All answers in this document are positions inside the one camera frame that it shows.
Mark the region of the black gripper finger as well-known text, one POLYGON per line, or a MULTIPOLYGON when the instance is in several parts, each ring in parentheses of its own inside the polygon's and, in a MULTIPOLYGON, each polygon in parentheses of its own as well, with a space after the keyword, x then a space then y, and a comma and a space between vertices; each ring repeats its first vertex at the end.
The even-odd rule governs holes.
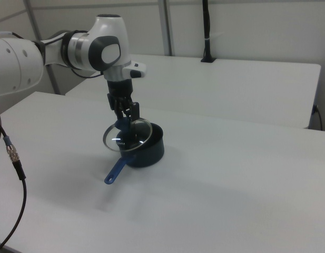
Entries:
POLYGON ((124 111, 126 117, 131 122, 140 118, 140 104, 138 102, 130 101, 124 111))
POLYGON ((119 100, 118 97, 115 97, 111 95, 110 93, 107 95, 110 108, 112 111, 114 111, 117 119, 123 118, 123 108, 122 108, 122 102, 119 100))

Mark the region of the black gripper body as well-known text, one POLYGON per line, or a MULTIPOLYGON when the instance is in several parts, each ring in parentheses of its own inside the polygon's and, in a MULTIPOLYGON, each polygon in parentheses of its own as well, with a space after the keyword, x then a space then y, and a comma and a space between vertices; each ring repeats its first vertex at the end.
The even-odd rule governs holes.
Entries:
POLYGON ((123 81, 107 81, 109 93, 107 96, 113 98, 121 98, 126 100, 132 100, 131 95, 133 92, 133 83, 131 79, 123 81))

